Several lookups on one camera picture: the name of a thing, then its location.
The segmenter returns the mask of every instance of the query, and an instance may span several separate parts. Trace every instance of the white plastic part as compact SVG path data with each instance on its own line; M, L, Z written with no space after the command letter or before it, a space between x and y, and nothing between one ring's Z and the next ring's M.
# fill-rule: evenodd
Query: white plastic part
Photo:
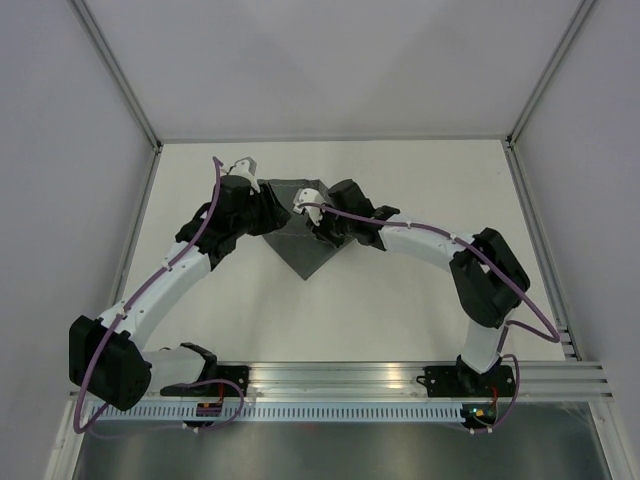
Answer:
M176 383L193 383L204 367L204 358L185 347L142 352L142 358L151 364L151 383L146 393L159 392Z
M476 373L486 373L498 361L498 344L504 324L500 328L486 328L469 322L467 340L462 347L462 361Z
M400 222L411 225L412 222L402 214L389 218L390 222ZM410 255L427 263L435 265L442 270L451 273L449 262L456 252L465 248L455 243L455 238L460 238L468 243L473 242L473 235L469 233L451 234L443 237L437 233L415 228L382 227L380 238L384 247L389 252L398 252ZM485 328L470 320L467 330L467 340L462 349L462 360L475 372L487 372L498 360L498 343L502 336L504 325L498 329Z
M415 223L402 214L393 215L388 221L401 222L405 225ZM449 262L453 258L453 254L464 250L464 247L458 245L452 239L437 233L413 226L412 228L407 228L405 225L401 227L382 227L380 239L384 244L384 248L388 252L404 253L424 260L446 272L451 272ZM471 234L458 234L457 236L468 242L473 242Z
M313 224L320 225L320 220L322 220L322 210L318 207L300 207L303 203L318 203L322 205L327 203L324 197L320 195L319 191L314 190L313 188L302 188L298 190L298 193L296 193L293 200L293 211L295 213L301 215L306 211Z
M186 246L186 242L173 244L167 258L174 258ZM130 340L142 351L151 333L169 310L210 271L209 257L200 253L197 248L192 248L171 271L165 272L140 296L115 332L129 332ZM108 328L121 310L122 303L117 303L103 312L100 315L102 325Z
M229 175L246 178L251 182L251 188L256 192L259 192L260 186L258 185L258 180L254 176L256 173L256 166L257 163L253 158L245 157L233 164L229 169Z

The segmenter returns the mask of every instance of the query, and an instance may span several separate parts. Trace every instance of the table surface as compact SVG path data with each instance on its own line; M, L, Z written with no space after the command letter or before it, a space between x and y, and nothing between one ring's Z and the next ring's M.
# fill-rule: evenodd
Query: table surface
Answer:
M166 255L175 233L209 201L211 157L251 156L257 177L357 181L373 204L456 232L500 231L551 310L502 146L494 140L266 142L165 145L129 271L130 295ZM526 306L513 315L539 325ZM243 237L176 304L147 350L193 342L222 361L445 361L468 318L450 274L356 243L303 281L264 239ZM504 349L521 360L564 360L560 345L523 331Z

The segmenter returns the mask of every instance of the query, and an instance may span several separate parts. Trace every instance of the cable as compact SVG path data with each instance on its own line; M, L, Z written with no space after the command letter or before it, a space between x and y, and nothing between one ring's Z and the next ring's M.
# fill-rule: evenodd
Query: cable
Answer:
M218 203L218 198L220 196L220 168L222 166L222 162L220 160L218 160L216 157L213 157L213 166L215 167L215 170L216 170L216 184L215 184L214 189L213 189L213 197L211 199L211 205L209 206L209 210L207 211L207 216L204 219L204 221L202 222L202 225L200 225L200 228L198 229L196 234L193 236L191 241L187 244L187 246L185 246L175 257L173 257L169 261L169 263L168 263L169 268L173 267L184 255L186 255L186 253L191 249L191 247L193 247L193 245L195 245L195 243L198 241L198 239L200 238L202 233L207 228L207 225L209 224L209 221L211 220L211 216L213 215L213 212L214 212L214 210L216 208L216 205ZM78 392L78 400L76 401L76 406L75 406L75 410L74 410L74 413L73 413L73 430L76 433L80 434L80 433L86 432L87 429L91 425L93 425L93 423L98 419L98 417L100 417L100 415L102 415L102 413L109 406L107 403L105 403L104 405L102 405L98 409L98 411L93 415L93 417L91 417L87 421L87 423L85 425L83 425L83 426L80 425L81 418L82 418L82 409L83 409L83 406L84 406L84 399L85 399L85 397L87 395L87 391L89 389L89 382L91 381L91 376L93 375L93 371L96 368L96 364L98 363L98 359L100 358L100 355L104 351L105 346L107 345L107 342L111 338L111 335L113 335L113 332L118 327L120 322L127 318L126 317L126 313L129 310L131 310L131 308L133 307L133 304L166 271L167 271L167 269L165 267L161 267L158 271L156 271L153 275L151 275L151 277L149 277L149 279L146 282L144 282L140 286L140 288L138 288L138 290L136 290L136 292L133 295L131 295L131 297L129 298L129 300L127 300L127 302L124 304L124 307L123 307L123 310L125 312L125 316L123 317L120 314L116 315L116 317L114 318L113 322L111 323L111 325L107 329L106 333L104 334L104 336L100 340L100 343L98 344L98 347L93 352L93 356L91 357L91 360L89 361L89 365L87 366L87 370L85 371L84 377L82 379L82 384L80 386L80 391Z
M502 352L502 348L504 347L504 343L507 341L507 335L509 334L509 327L512 327L512 326L513 327L520 327L523 330L526 330L529 333L533 333L535 336L540 337L543 340L546 340L547 342L557 343L552 336L547 335L544 332L541 332L537 328L531 327L531 326L527 325L526 323L519 322L518 320L507 320L505 322L505 327L502 330L502 335L500 336L500 340L498 341L498 347L496 349L498 351L498 353Z
M498 413L497 407L498 407L498 389L495 387L495 385L491 386L491 390L493 391L493 400L491 401L491 405L489 406L489 410L493 410L496 415Z
M244 408L244 403L245 403L245 397L244 394L242 393L242 389L238 386L238 384L231 382L229 380L225 380L222 378L215 378L215 379L211 379L211 380L203 380L202 382L196 382L196 383L180 383L178 385L174 385L176 387L200 387L202 385L210 385L210 384L219 384L219 385L229 385L231 388L233 388L236 392L238 392L238 396L240 398L240 405L238 405L238 408L236 409L236 411L234 412L234 414L229 417L227 420L225 420L222 423L219 424L214 424L208 427L198 427L197 430L190 428L190 427L185 427L184 423L180 423L180 424L169 424L169 425L159 425L157 427L151 427L151 428L145 428L144 430L139 430L137 432L129 432L129 433L123 433L123 434L118 434L118 435L105 435L102 433L98 433L96 432L93 428L89 428L88 432L93 435L94 437L100 439L100 440L119 440L122 438L128 438L130 436L133 435L139 435L141 433L150 433L150 432L157 432L157 431L161 431L161 430L183 430L183 429L190 429L192 431L195 431L195 433L201 432L201 431L211 431L211 430L220 430L221 428L224 428L226 426L228 426L231 422L233 422L236 418L238 418L240 416L240 413L242 413L242 409ZM207 418L203 418L203 421L207 421L210 419Z
M506 355L503 355L502 358L510 358L511 360L513 360L513 364L516 370L515 391L513 392L513 396L511 397L511 401L509 402L509 406L507 407L506 412L504 412L504 415L502 415L500 418L496 417L496 421L493 423L491 427L475 428L473 430L469 430L469 433L471 433L472 435L476 433L491 433L497 427L502 425L502 423L509 417L509 415L511 415L511 412L513 411L513 406L516 404L518 393L520 393L520 362L518 362L518 359L512 353L507 353Z
M473 417L473 419L480 425L484 425L487 428L493 428L493 426L496 424L495 422L498 421L498 413L496 412L496 420L493 423L487 423L484 420L480 420L478 417Z
M548 340L549 342L560 343L560 334L558 333L556 328L553 326L553 323L545 316L544 313L542 313L542 310L538 308L538 306L527 296L527 294L518 285L516 285L513 280L507 277L502 272L502 270L500 270L484 253L482 253L480 250L478 250L476 247L474 247L470 243L451 234L451 232L447 232L446 230L443 230L438 227L434 227L433 225L428 225L426 223L389 222L386 220L377 220L375 218L362 217L360 215L354 215L353 213L343 212L333 207L329 207L328 205L321 205L319 203L301 203L299 207L300 208L315 207L315 208L324 210L326 212L333 213L334 215L338 215L340 217L349 218L351 220L356 220L359 222L370 223L373 225L382 225L386 227L419 228L422 230L427 230L429 232L436 233L447 239L453 240L458 245L463 246L464 248L469 250L471 253L473 253L476 257L478 257L482 261L482 263L484 263L487 267L489 267L489 269L493 273L495 273L500 280L502 280L511 290L513 290L513 292L518 296L518 298L522 300L524 303L526 303L527 306L531 309L531 311L540 319L540 321L544 324L546 329L549 331L549 335L546 335L545 333L542 333L539 330L534 329L533 327L529 327L524 323L516 322L515 320L511 321L511 322L515 322L515 323L512 323L513 325L524 328L525 330L528 330L531 333L534 333L535 335L541 338L544 338L545 340Z

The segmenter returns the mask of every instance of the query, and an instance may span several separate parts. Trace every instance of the gray wall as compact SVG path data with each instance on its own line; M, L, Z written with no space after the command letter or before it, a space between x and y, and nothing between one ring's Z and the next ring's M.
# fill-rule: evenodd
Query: gray wall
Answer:
M172 139L506 134L578 0L88 0Z
M0 476L41 478L67 335L106 306L150 146L63 0L0 14Z
M519 142L583 353L640 452L640 2L603 1Z

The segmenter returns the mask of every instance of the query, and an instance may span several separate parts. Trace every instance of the black base bracket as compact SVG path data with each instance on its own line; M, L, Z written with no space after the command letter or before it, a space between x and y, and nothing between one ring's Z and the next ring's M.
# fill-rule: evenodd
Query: black base bracket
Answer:
M242 390L243 395L247 394L249 386L249 367L246 365L217 365L215 379L229 380L235 383ZM165 387L160 390L163 397L219 397L220 384L212 383L211 385L203 385L202 387L185 388L185 387ZM225 398L237 398L238 392L235 388L222 384Z
M427 389L429 398L488 398L494 396L495 387L499 397L513 397L516 383L513 370L508 365L491 369L490 373L478 375L474 389L470 389L459 377L456 365L434 365L424 368L424 376L416 381Z

